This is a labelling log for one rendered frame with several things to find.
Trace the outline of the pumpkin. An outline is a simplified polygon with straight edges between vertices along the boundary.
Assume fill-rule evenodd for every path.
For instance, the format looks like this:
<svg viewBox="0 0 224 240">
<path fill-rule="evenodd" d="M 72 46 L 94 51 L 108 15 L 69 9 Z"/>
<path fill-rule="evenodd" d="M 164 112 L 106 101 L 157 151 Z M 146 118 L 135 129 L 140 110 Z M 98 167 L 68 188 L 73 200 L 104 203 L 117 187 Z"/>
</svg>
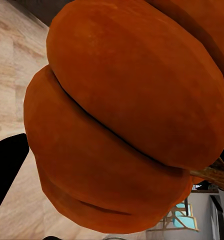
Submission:
<svg viewBox="0 0 224 240">
<path fill-rule="evenodd" d="M 74 0 L 52 20 L 23 119 L 42 191 L 105 234 L 224 191 L 224 0 Z"/>
</svg>

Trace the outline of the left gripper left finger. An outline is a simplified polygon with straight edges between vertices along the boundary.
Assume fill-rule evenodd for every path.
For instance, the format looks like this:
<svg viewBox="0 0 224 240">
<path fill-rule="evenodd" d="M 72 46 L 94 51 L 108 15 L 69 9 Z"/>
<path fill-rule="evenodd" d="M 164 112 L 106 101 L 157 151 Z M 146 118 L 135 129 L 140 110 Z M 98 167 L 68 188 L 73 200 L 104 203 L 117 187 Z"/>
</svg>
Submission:
<svg viewBox="0 0 224 240">
<path fill-rule="evenodd" d="M 0 205 L 29 151 L 25 133 L 10 136 L 0 141 Z"/>
</svg>

